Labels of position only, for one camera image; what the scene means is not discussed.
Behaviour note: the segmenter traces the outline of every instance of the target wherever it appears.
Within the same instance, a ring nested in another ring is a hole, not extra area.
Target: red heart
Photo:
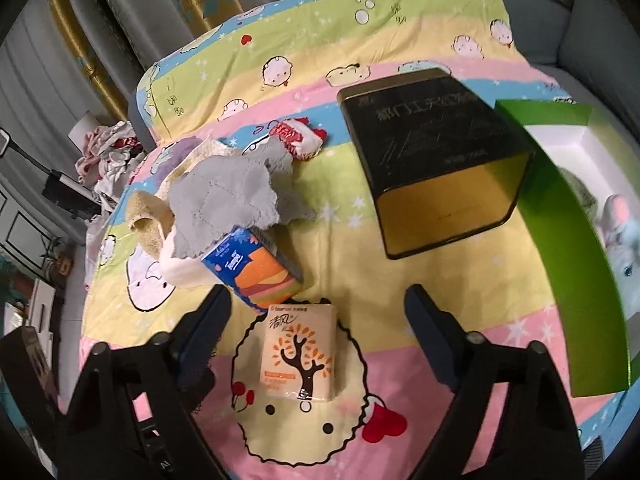
[[[399,436],[406,431],[406,419],[399,413],[392,412],[390,409],[375,404],[373,406],[373,415],[371,420],[362,430],[362,438],[370,444],[376,444],[382,440],[385,435]]]

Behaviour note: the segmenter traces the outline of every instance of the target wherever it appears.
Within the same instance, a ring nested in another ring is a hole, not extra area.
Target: green box
[[[572,395],[596,396],[626,390],[640,375],[640,354],[636,354],[640,333],[630,336],[632,324],[623,315],[604,248],[558,165],[583,180],[598,199],[600,211],[607,193],[622,194],[629,200],[632,212],[638,211],[637,147],[587,105],[503,100],[496,103],[495,109],[505,120],[524,126],[539,147],[518,208],[556,297]],[[569,143],[565,146],[562,143],[566,140]],[[601,182],[597,180],[598,172],[605,176]],[[591,189],[589,179],[597,192]]]

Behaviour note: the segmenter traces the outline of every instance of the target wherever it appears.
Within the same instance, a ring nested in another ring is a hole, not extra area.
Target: bed
[[[152,258],[140,257],[124,217],[130,194],[156,192],[209,139],[250,149],[274,121],[306,117],[328,133],[322,152],[294,174],[317,216],[277,228],[274,236],[303,269],[304,289],[296,298],[325,297],[337,306],[345,357],[336,366],[352,387],[313,409],[304,402],[274,408],[243,368],[259,346],[262,317],[234,298],[210,361],[216,386],[193,413],[230,474],[401,479],[411,472],[451,399],[404,318],[402,298],[412,283],[423,284],[466,330],[482,331],[493,342],[542,340],[568,386],[558,311],[517,209],[500,228],[387,260],[335,101],[344,86],[433,66],[489,105],[502,98],[569,98],[519,52],[510,25],[503,0],[281,0],[228,20],[156,63],[140,82],[136,103],[158,147],[112,215],[86,302],[81,362],[97,341],[120,348],[170,332],[208,292],[173,288]],[[137,290],[140,281],[145,294]],[[487,457],[504,394],[500,387],[494,391],[468,468]],[[583,448],[597,436],[606,452],[615,447],[635,415],[628,400],[634,394],[571,398]],[[149,416],[143,397],[136,409],[141,420]]]

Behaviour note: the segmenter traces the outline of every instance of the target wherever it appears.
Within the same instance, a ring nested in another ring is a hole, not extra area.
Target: toy ear
[[[626,198],[622,195],[611,195],[605,202],[605,211],[612,221],[613,228],[622,227],[629,221],[631,213]]]

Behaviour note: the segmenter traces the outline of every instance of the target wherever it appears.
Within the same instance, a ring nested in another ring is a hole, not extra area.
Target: beige towel
[[[174,226],[167,202],[146,191],[134,191],[127,201],[125,218],[145,252],[158,260],[164,239]]]
[[[169,187],[171,183],[179,176],[191,171],[193,167],[201,160],[211,155],[240,155],[241,150],[225,146],[219,140],[207,139],[197,146],[187,157],[171,172],[160,184],[156,196],[162,200],[169,199]]]

